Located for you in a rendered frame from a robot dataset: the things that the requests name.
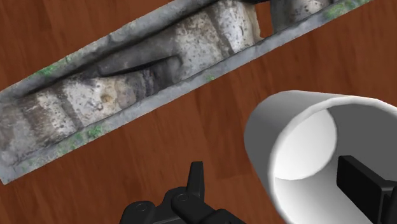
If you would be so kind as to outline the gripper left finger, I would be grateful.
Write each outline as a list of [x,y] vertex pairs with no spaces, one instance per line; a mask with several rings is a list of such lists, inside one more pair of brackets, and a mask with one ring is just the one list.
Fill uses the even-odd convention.
[[123,211],[119,224],[245,224],[226,209],[204,202],[204,166],[192,162],[186,186],[170,189],[158,206],[137,201]]

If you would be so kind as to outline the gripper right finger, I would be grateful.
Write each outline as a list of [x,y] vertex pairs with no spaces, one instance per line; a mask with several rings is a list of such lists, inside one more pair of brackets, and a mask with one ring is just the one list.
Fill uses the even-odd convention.
[[397,181],[344,155],[338,157],[337,186],[373,224],[397,224]]

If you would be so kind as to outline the white cup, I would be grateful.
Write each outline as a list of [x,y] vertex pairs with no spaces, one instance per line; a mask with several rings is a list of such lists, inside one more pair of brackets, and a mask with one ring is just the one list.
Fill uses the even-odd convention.
[[276,93],[251,113],[244,144],[286,224],[373,224],[337,186],[339,156],[397,181],[397,107],[374,98]]

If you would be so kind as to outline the grey stone slab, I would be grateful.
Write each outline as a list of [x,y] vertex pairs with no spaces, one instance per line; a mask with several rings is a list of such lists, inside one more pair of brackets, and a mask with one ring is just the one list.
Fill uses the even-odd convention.
[[173,0],[0,91],[0,182],[370,1]]

